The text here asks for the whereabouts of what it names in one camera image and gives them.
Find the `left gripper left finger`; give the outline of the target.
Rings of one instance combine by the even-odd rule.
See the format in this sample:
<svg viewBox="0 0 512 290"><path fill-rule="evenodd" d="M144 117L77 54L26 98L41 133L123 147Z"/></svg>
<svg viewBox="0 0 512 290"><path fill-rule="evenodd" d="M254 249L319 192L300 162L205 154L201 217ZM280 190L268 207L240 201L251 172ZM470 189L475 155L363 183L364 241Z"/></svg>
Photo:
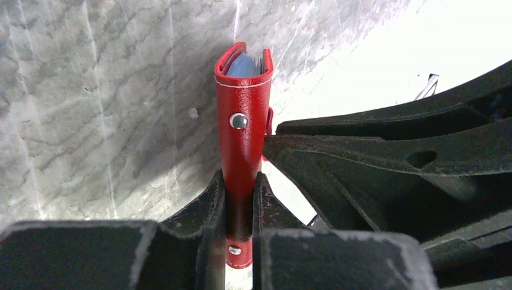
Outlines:
<svg viewBox="0 0 512 290"><path fill-rule="evenodd" d="M220 172L173 216L23 221L1 233L2 289L224 289Z"/></svg>

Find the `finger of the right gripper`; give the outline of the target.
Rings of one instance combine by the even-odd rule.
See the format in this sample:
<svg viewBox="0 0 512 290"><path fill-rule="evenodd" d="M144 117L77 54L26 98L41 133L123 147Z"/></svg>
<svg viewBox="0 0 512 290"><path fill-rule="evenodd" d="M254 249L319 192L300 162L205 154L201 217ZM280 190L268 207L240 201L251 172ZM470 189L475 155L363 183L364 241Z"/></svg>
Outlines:
<svg viewBox="0 0 512 290"><path fill-rule="evenodd" d="M348 115L285 121L277 134L414 140L511 117L511 62L431 97Z"/></svg>
<svg viewBox="0 0 512 290"><path fill-rule="evenodd" d="M511 121L416 140L274 135L264 154L326 223L421 242L511 229Z"/></svg>

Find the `red leather card holder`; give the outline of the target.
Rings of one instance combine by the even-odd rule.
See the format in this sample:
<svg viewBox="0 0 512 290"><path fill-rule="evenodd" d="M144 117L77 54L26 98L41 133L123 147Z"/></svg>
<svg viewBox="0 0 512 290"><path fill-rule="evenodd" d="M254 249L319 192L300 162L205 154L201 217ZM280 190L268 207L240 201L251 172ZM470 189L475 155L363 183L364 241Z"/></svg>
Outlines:
<svg viewBox="0 0 512 290"><path fill-rule="evenodd" d="M254 187L263 144L272 130L269 106L274 72L271 52L254 62L245 42L228 48L214 66L220 160L226 188L226 264L252 264Z"/></svg>

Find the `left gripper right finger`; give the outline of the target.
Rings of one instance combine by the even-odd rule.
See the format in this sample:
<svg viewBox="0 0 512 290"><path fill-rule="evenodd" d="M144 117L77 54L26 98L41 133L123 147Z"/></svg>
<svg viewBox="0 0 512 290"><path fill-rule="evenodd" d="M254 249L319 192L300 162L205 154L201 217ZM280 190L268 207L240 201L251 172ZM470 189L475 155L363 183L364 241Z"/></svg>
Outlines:
<svg viewBox="0 0 512 290"><path fill-rule="evenodd" d="M254 289L437 289L419 243L404 234L313 230L274 195L253 191Z"/></svg>

